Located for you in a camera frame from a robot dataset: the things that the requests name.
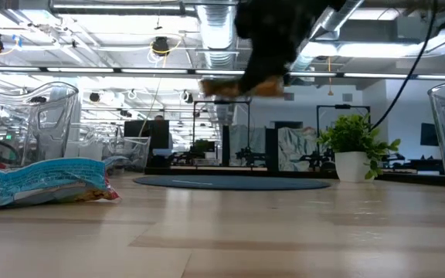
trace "white pot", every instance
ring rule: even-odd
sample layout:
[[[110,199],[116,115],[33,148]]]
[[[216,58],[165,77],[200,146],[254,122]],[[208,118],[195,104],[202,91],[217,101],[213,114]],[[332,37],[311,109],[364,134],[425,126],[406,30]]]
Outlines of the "white pot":
[[[365,180],[365,174],[370,170],[370,160],[367,154],[361,151],[350,151],[335,154],[336,171],[340,181],[346,182],[372,182]]]

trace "wooden table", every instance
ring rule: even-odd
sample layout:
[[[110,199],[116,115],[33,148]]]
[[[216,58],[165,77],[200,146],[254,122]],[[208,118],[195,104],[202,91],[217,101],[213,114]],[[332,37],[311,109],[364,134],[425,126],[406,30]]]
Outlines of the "wooden table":
[[[0,278],[445,277],[445,188],[216,192],[0,210]]]

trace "computer monitor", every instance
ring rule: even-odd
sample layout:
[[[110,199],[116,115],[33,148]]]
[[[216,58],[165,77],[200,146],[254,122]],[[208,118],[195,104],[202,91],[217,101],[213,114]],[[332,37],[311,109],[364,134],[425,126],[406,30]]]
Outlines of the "computer monitor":
[[[435,124],[422,124],[422,132],[420,136],[420,145],[422,146],[439,146],[437,140],[437,132]]]
[[[124,136],[138,137],[142,131],[141,137],[151,138],[151,149],[169,148],[169,120],[148,120],[144,125],[143,120],[129,120],[124,122]]]
[[[140,131],[144,126],[144,121],[142,120],[129,120],[124,122],[124,136],[125,137],[139,137]],[[140,137],[149,137],[150,127],[148,122],[145,124],[144,130],[142,130],[142,135]]]

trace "green plant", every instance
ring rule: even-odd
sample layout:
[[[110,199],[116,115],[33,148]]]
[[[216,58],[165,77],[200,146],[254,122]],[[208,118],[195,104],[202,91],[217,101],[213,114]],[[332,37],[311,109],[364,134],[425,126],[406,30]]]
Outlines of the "green plant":
[[[209,148],[209,142],[207,140],[198,139],[193,144],[193,149],[192,150],[194,152],[202,153],[202,152],[206,151],[207,148]]]
[[[318,139],[319,144],[330,147],[334,152],[361,151],[367,154],[370,160],[370,170],[365,174],[365,179],[377,178],[382,174],[379,168],[379,161],[384,154],[389,151],[398,151],[401,143],[400,139],[394,140],[391,144],[377,141],[379,135],[378,128],[372,130],[369,123],[370,116],[349,115],[340,116],[334,128],[321,132]]]

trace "blue rug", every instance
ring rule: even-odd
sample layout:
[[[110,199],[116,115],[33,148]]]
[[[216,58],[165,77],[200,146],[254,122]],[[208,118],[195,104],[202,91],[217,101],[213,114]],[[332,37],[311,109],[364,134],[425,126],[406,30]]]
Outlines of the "blue rug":
[[[162,175],[137,178],[142,185],[157,185],[173,188],[196,188],[217,190],[302,190],[331,186],[327,182],[306,178],[268,178],[227,175]]]

